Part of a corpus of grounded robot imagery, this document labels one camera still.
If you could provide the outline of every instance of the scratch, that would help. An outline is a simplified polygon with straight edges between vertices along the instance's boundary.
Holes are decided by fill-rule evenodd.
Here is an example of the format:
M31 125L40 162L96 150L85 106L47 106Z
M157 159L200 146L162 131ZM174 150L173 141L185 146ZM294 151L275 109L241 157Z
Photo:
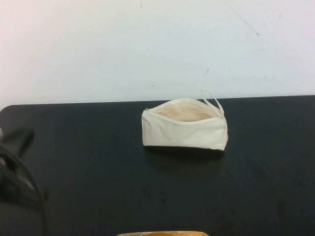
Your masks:
M248 24L247 21L245 21L245 20L233 9L233 7L231 7L225 0L223 0L223 2L224 2L229 8L231 8L231 10L238 16L238 18L240 18L242 21L244 21L245 24L248 25L248 26L252 29L252 31L254 31L254 32L258 35L258 38L259 38L259 33L257 33L257 31L256 31L250 24Z
M282 12L279 14L278 16L278 21L277 21L277 24L276 24L276 29L275 29L275 32L274 32L274 35L272 37L275 36L276 32L277 32L277 29L278 29L278 24L279 24L279 20L280 20L280 17L282 16Z

